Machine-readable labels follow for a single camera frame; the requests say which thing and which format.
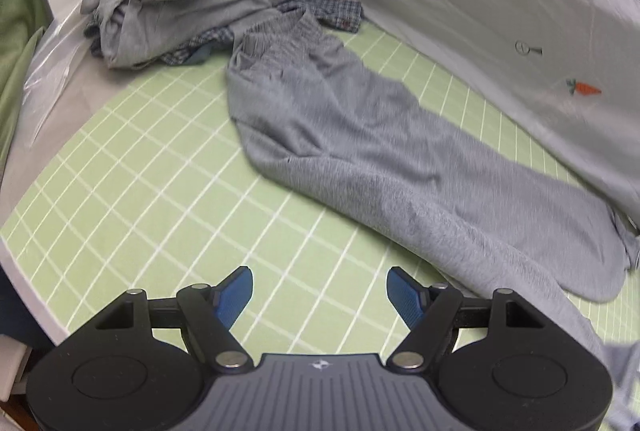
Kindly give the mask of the grey sweatpants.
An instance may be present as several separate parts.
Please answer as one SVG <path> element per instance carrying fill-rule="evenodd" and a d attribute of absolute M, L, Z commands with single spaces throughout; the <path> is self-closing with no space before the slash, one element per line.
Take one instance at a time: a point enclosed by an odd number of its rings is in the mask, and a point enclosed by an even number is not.
<path fill-rule="evenodd" d="M 608 424 L 638 425 L 637 345 L 603 343 L 573 303 L 614 300 L 639 264 L 639 239 L 609 203 L 423 109 L 308 10 L 263 10 L 232 30 L 229 112 L 257 171 L 390 238 L 469 295 L 515 290 L 608 367 Z"/>

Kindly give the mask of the green grid cutting mat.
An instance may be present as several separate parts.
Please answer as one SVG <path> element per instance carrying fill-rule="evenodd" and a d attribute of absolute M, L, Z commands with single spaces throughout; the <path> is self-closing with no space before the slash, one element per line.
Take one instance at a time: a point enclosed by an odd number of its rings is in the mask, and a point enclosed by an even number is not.
<path fill-rule="evenodd" d="M 133 75 L 85 59 L 6 167 L 4 270 L 54 342 L 129 288 L 168 298 L 245 265 L 254 293 L 233 333 L 250 354 L 387 356 L 407 332 L 388 270 L 438 273 L 257 173 L 228 115 L 227 62 Z"/>

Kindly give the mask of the clear plastic bag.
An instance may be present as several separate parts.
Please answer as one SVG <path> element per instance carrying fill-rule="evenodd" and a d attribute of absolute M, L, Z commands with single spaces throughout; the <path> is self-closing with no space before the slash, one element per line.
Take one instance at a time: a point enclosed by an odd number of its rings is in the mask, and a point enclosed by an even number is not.
<path fill-rule="evenodd" d="M 18 143 L 34 145 L 40 130 L 73 78 L 89 50 L 85 37 L 87 17 L 80 3 L 53 19 L 44 32 L 29 64 L 23 85 L 20 120 L 16 129 Z"/>

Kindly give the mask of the blue plaid shirt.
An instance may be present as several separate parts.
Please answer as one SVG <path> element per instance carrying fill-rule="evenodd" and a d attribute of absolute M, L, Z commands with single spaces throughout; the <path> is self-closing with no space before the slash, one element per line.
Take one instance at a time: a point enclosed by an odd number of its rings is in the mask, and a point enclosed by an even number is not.
<path fill-rule="evenodd" d="M 244 32 L 266 19 L 303 9 L 311 13 L 320 24 L 338 31 L 357 33 L 363 20 L 363 7 L 358 1 L 351 0 L 287 0 L 257 13 L 239 19 L 228 26 L 213 27 L 192 36 L 168 52 L 149 56 L 124 69 L 139 70 L 160 62 L 169 67 L 201 65 L 216 52 L 231 50 L 234 42 Z"/>

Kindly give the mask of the green fabric at left edge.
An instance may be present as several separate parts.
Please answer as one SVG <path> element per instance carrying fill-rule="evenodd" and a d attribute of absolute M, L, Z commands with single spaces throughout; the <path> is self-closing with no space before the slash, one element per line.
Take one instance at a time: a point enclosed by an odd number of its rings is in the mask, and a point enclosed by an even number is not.
<path fill-rule="evenodd" d="M 0 0 L 0 163 L 6 165 L 22 109 L 26 73 L 51 23 L 48 0 Z"/>

